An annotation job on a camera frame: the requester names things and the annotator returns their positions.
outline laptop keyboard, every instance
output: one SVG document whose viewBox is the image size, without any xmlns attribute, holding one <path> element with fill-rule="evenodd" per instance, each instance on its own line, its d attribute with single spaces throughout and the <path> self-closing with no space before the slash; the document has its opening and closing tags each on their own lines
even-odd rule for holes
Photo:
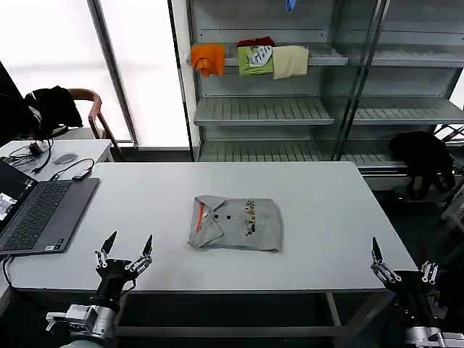
<svg viewBox="0 0 464 348">
<path fill-rule="evenodd" d="M 53 181 L 48 184 L 37 196 L 1 250 L 32 249 L 70 186 L 71 182 L 63 181 Z"/>
</svg>

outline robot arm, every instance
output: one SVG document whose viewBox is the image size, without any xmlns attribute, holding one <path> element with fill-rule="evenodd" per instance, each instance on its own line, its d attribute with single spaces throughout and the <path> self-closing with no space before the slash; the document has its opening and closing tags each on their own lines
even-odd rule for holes
<svg viewBox="0 0 464 348">
<path fill-rule="evenodd" d="M 406 344 L 419 347 L 464 347 L 462 333 L 442 332 L 434 317 L 427 293 L 436 285 L 436 263 L 425 262 L 420 270 L 390 270 L 384 263 L 376 238 L 372 246 L 371 269 L 385 287 L 393 291 L 405 315 Z"/>
<path fill-rule="evenodd" d="M 136 261 L 108 259 L 115 238 L 116 232 L 103 243 L 99 251 L 95 251 L 95 269 L 101 281 L 91 298 L 91 305 L 72 304 L 67 312 L 50 312 L 46 316 L 49 322 L 47 331 L 56 323 L 64 323 L 70 330 L 72 339 L 83 340 L 73 342 L 67 347 L 93 347 L 91 343 L 106 344 L 111 341 L 115 331 L 115 318 L 120 311 L 121 296 L 136 287 L 136 279 L 152 263 L 152 236 Z M 123 291 L 124 285 L 129 281 L 132 282 L 132 287 Z"/>
</svg>

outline chair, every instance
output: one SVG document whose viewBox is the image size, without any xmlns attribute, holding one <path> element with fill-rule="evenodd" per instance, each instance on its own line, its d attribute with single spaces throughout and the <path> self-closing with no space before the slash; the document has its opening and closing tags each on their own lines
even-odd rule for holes
<svg viewBox="0 0 464 348">
<path fill-rule="evenodd" d="M 111 130 L 109 129 L 107 121 L 104 119 L 102 115 L 102 111 L 101 111 L 102 99 L 100 98 L 100 96 L 93 91 L 89 91 L 88 89 L 82 89 L 82 88 L 71 88 L 71 89 L 68 89 L 68 91 L 70 92 L 74 100 L 86 100 L 86 101 L 94 103 L 94 105 L 91 108 L 90 113 L 88 114 L 88 123 L 90 124 L 92 132 L 94 133 L 95 139 L 111 140 L 113 147 L 118 153 L 120 159 L 123 162 L 125 162 L 125 156 L 123 152 L 121 151 L 121 148 L 117 145 L 116 139 L 113 136 L 113 133 L 111 132 Z M 101 132 L 96 126 L 97 118 L 100 121 L 101 126 L 103 127 L 103 132 Z"/>
</svg>

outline metal shelf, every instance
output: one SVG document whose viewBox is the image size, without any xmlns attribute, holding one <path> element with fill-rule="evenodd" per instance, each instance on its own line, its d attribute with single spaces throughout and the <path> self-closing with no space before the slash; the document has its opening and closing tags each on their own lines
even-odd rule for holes
<svg viewBox="0 0 464 348">
<path fill-rule="evenodd" d="M 327 160 L 332 155 L 334 143 L 318 141 L 318 146 Z M 392 157 L 387 140 L 348 140 L 341 161 L 353 162 L 359 168 L 404 168 L 406 164 Z"/>
<path fill-rule="evenodd" d="M 360 48 L 347 49 L 353 64 L 360 62 Z M 464 67 L 464 47 L 427 45 L 380 45 L 373 67 Z"/>
<path fill-rule="evenodd" d="M 464 112 L 452 102 L 435 97 L 365 96 L 354 125 L 438 125 L 463 123 Z"/>
<path fill-rule="evenodd" d="M 319 98 L 201 98 L 196 125 L 331 125 Z"/>
<path fill-rule="evenodd" d="M 205 141 L 200 162 L 313 162 L 321 155 L 313 141 Z"/>
<path fill-rule="evenodd" d="M 279 43 L 277 46 L 288 46 L 290 43 Z M 307 47 L 310 50 L 310 58 L 308 59 L 308 66 L 321 66 L 321 65 L 346 65 L 348 58 L 343 57 L 333 47 L 326 45 L 310 45 L 308 43 L 298 43 L 298 46 Z M 239 59 L 237 57 L 236 44 L 224 44 L 225 46 L 225 65 L 228 67 L 238 67 Z"/>
</svg>

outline white desk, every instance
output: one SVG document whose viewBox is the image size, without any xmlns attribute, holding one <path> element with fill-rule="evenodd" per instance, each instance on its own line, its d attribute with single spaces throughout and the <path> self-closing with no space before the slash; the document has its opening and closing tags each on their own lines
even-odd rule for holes
<svg viewBox="0 0 464 348">
<path fill-rule="evenodd" d="M 38 142 L 43 150 L 48 149 L 49 145 L 46 141 Z M 11 141 L 2 148 L 0 148 L 0 157 L 7 157 L 14 150 L 19 149 L 22 146 L 27 146 L 30 144 L 30 141 Z M 43 154 L 40 158 L 18 167 L 18 170 L 24 172 L 24 174 L 29 175 L 31 178 L 36 179 L 37 181 L 47 181 L 50 177 L 61 169 L 65 169 L 67 166 L 71 165 L 74 162 L 83 160 L 84 158 L 91 158 L 97 162 L 112 162 L 112 155 L 109 149 L 111 148 L 111 141 L 107 139 L 81 139 L 81 140 L 55 140 L 54 145 L 51 148 L 51 158 L 50 162 L 46 167 L 39 172 L 38 174 L 33 174 L 32 169 L 40 167 L 42 163 L 45 162 L 47 153 Z M 14 154 L 28 154 L 29 149 L 25 148 Z M 78 158 L 71 163 L 66 165 L 55 165 L 54 160 L 58 159 L 64 154 L 76 154 Z M 79 173 L 82 169 L 89 167 L 91 164 L 90 161 L 82 162 L 73 168 L 70 168 L 64 172 L 60 179 L 71 179 L 76 173 Z"/>
<path fill-rule="evenodd" d="M 333 336 L 349 342 L 392 295 L 370 270 L 371 239 L 396 270 L 416 270 L 410 255 L 354 164 L 306 163 L 101 163 L 101 183 L 65 254 L 18 257 L 15 286 L 94 290 L 94 250 L 118 231 L 111 257 L 132 260 L 153 233 L 153 259 L 137 291 L 321 291 L 335 326 L 311 328 L 189 328 L 194 335 Z M 283 218 L 280 254 L 187 246 L 194 197 L 274 199 Z M 346 327 L 330 294 L 377 291 Z M 120 334 L 175 334 L 164 328 L 118 328 Z"/>
</svg>

